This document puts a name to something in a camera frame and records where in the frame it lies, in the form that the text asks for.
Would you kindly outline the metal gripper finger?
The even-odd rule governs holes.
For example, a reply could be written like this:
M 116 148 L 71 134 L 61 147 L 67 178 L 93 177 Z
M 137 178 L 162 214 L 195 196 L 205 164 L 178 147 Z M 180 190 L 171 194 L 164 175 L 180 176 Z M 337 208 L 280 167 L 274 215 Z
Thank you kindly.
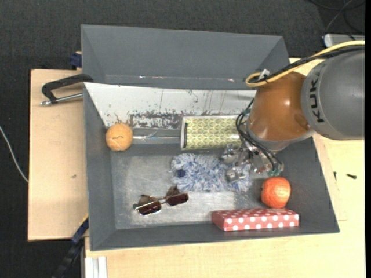
M 246 172 L 243 170 L 242 167 L 232 167 L 226 171 L 226 179 L 227 182 L 232 184 L 240 180 L 246 179 L 247 175 Z
M 241 147 L 228 147 L 221 155 L 221 160 L 224 164 L 240 165 L 241 164 Z

